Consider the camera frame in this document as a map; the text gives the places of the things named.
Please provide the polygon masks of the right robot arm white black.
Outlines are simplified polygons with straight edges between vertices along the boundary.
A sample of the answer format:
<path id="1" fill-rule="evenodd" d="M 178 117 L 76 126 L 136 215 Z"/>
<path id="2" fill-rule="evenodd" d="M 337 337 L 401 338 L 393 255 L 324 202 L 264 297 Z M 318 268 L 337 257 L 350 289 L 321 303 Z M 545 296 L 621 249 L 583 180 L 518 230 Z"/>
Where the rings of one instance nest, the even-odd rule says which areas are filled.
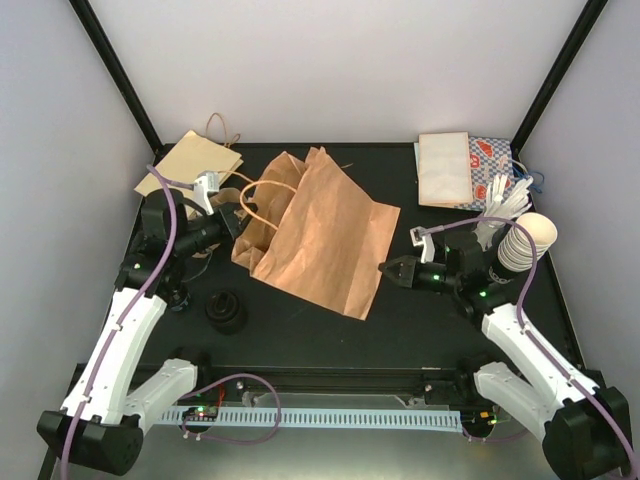
<path id="1" fill-rule="evenodd" d="M 460 372 L 457 396 L 485 398 L 504 409 L 540 443 L 561 479 L 636 479 L 629 405 L 615 387 L 606 387 L 573 366 L 525 315 L 522 298 L 505 288 L 520 273 L 535 274 L 538 260 L 556 241 L 546 217 L 529 213 L 513 222 L 495 260 L 485 262 L 477 235 L 461 223 L 445 226 L 444 262 L 436 263 L 433 229 L 416 227 L 411 236 L 422 257 L 383 262 L 380 272 L 396 285 L 451 295 L 463 314 L 516 366 L 490 362 Z"/>

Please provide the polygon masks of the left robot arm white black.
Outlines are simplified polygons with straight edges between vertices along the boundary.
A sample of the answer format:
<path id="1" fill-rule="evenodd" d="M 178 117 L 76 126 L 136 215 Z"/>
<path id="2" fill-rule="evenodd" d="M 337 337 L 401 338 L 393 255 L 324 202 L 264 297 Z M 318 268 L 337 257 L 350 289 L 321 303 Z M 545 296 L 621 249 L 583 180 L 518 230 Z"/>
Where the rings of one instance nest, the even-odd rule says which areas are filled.
<path id="1" fill-rule="evenodd" d="M 187 259 L 234 242 L 248 224 L 247 204 L 235 188 L 207 194 L 202 203 L 174 188 L 146 196 L 91 357 L 62 406 L 43 412 L 37 424 L 63 473 L 76 464 L 126 474 L 165 410 L 186 394 L 202 399 L 213 391 L 204 354 L 172 357 L 142 385 L 131 382 L 159 319 L 189 304 Z"/>

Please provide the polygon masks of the brown kraft paper bag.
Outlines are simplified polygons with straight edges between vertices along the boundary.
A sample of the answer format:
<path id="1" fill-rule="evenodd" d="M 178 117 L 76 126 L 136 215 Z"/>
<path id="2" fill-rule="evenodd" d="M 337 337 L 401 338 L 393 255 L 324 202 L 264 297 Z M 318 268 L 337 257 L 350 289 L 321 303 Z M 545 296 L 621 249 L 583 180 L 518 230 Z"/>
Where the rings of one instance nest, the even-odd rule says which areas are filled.
<path id="1" fill-rule="evenodd" d="M 257 206 L 232 261 L 273 288 L 367 318 L 400 208 L 374 201 L 323 148 L 275 157 L 244 193 Z"/>

